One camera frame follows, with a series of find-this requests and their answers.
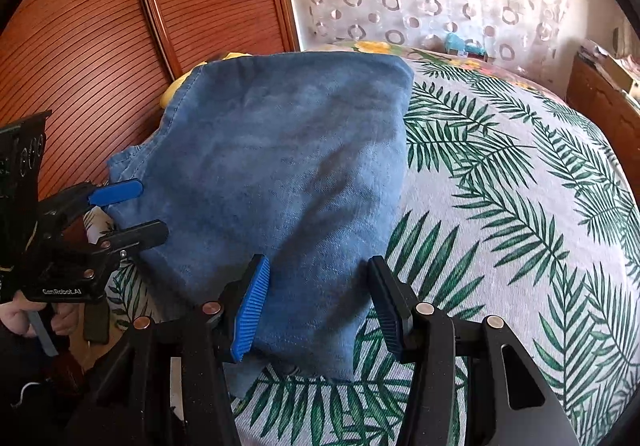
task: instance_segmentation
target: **human hand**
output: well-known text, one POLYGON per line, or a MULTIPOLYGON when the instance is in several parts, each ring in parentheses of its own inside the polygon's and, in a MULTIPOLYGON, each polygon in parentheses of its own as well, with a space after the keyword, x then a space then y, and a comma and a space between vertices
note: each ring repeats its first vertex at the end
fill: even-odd
MULTIPOLYGON (((51 330, 58 336, 67 336, 78 327, 79 305, 77 303, 54 303, 56 312, 51 319, 51 330)), ((43 302, 27 300, 21 291, 15 293, 14 299, 0 305, 0 321, 11 332, 33 338, 36 335, 29 323, 26 311, 41 311, 47 306, 43 302)))

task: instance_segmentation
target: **yellow fabric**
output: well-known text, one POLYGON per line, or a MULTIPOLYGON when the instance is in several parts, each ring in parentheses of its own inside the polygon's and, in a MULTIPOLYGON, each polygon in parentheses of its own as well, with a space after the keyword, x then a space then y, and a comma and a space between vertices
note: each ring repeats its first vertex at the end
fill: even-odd
MULTIPOLYGON (((230 60, 231 58, 238 58, 238 56, 251 56, 251 55, 246 54, 245 52, 230 52, 222 60, 230 60)), ((166 88, 166 91, 162 93, 162 96, 160 97, 160 107, 162 109, 166 109, 166 106, 169 105, 171 98, 174 97, 175 92, 178 90, 180 85, 182 85, 182 83, 187 79, 187 77, 191 74, 193 69, 195 69, 196 67, 199 67, 200 65, 205 65, 206 63, 207 62, 200 62, 199 64, 194 65, 190 71, 180 76, 180 78, 176 78, 176 80, 169 87, 166 88)))

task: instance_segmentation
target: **bed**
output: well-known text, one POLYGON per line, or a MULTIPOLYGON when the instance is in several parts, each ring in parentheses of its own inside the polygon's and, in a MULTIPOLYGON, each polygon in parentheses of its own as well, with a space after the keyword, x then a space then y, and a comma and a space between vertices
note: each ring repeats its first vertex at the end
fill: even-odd
MULTIPOLYGON (((395 54, 414 69, 397 224, 381 249, 420 299, 450 315, 503 317, 555 391, 580 443, 596 445, 640 382, 640 215, 601 131, 545 88, 490 64, 350 42, 323 51, 395 54)), ((111 228, 85 217, 94 241, 111 228)), ((117 325, 162 319, 145 276, 122 261, 107 286, 117 325)), ((458 360, 452 444, 463 443, 458 360)), ((376 314, 357 334, 353 383, 283 378, 268 367, 232 402, 246 444, 394 444, 410 365, 376 314)))

